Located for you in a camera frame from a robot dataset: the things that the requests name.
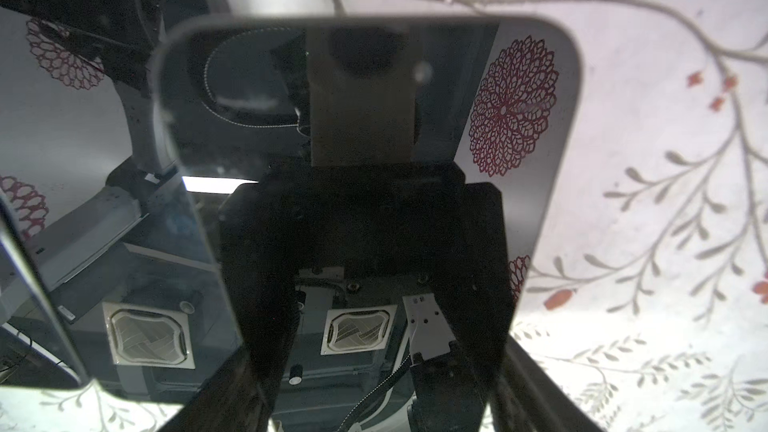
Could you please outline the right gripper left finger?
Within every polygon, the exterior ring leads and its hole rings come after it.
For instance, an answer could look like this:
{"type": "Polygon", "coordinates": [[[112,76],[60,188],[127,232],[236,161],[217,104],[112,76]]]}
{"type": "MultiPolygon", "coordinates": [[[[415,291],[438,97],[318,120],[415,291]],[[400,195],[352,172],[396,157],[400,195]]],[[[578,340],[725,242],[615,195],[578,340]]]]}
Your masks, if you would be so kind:
{"type": "Polygon", "coordinates": [[[250,351],[241,346],[160,431],[267,431],[269,420],[270,408],[250,351]]]}

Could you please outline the black phone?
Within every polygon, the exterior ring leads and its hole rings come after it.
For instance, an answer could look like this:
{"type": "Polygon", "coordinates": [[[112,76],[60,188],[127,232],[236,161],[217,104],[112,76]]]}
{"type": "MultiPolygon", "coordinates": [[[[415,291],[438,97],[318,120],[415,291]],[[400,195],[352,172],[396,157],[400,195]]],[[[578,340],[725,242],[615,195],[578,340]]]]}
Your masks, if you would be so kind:
{"type": "Polygon", "coordinates": [[[478,430],[579,99],[574,40],[522,17],[211,15],[156,56],[180,168],[238,180],[207,244],[269,428],[478,430]]]}
{"type": "Polygon", "coordinates": [[[1,0],[1,386],[184,404],[239,342],[154,84],[223,0],[1,0]]]}

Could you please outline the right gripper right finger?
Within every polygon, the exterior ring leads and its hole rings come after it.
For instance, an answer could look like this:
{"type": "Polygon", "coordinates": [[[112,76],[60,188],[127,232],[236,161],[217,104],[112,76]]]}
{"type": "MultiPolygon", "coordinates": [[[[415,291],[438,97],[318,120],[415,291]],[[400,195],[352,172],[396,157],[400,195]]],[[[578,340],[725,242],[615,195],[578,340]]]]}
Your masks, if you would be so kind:
{"type": "Polygon", "coordinates": [[[489,405],[496,431],[601,431],[511,336],[489,405]]]}

